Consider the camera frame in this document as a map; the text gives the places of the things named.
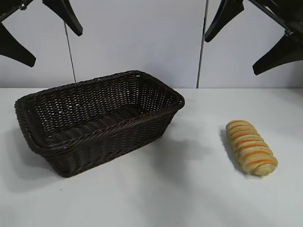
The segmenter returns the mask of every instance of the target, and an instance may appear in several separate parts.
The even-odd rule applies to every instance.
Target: woven texture
[[[15,103],[29,147],[63,177],[154,141],[183,106],[179,93],[140,71],[51,88]]]

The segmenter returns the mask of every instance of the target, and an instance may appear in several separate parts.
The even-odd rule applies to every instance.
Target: white backdrop
[[[209,1],[206,28],[219,4]],[[253,64],[279,41],[284,29],[248,0],[243,4],[245,10],[205,42],[200,87],[303,87],[303,61],[255,76]]]
[[[220,0],[210,0],[207,27]],[[196,87],[205,0],[71,0],[84,27],[69,38],[78,81],[125,70],[146,71],[172,87]],[[282,37],[276,22],[245,10],[204,44],[200,87],[303,87],[303,62],[259,76],[252,65]],[[41,1],[4,21],[36,57],[33,68],[0,56],[0,87],[54,87],[73,82],[62,20]]]

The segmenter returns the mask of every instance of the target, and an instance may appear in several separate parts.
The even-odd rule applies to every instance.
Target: bread
[[[235,156],[246,173],[266,176],[278,166],[272,150],[249,122],[231,121],[226,125],[226,133]]]

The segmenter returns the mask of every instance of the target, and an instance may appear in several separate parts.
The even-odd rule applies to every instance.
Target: white tabletop
[[[186,106],[161,139],[68,179],[19,130],[14,102],[38,90],[0,89],[0,227],[303,226],[302,90],[178,89]],[[273,174],[239,170],[224,146],[234,119],[270,145]]]

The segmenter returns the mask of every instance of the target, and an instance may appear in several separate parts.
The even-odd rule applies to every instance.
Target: wicker basket
[[[15,103],[29,147],[63,177],[154,141],[183,106],[180,94],[140,71],[51,88]]]

